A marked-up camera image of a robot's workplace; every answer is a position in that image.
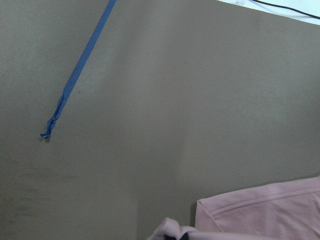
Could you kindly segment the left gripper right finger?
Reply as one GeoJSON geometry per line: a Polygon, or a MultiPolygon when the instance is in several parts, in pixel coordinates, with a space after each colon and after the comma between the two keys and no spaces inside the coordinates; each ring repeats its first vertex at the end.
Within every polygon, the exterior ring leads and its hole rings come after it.
{"type": "Polygon", "coordinates": [[[184,234],[181,236],[180,240],[189,240],[189,234],[188,234],[187,232],[184,233],[184,234]]]}

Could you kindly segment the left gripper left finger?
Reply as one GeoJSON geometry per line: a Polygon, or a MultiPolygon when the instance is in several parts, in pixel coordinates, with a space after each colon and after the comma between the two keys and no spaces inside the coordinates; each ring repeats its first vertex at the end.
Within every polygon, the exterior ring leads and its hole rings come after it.
{"type": "Polygon", "coordinates": [[[166,234],[163,236],[163,238],[164,238],[164,240],[176,240],[175,237],[168,236],[168,235],[166,235],[166,234]]]}

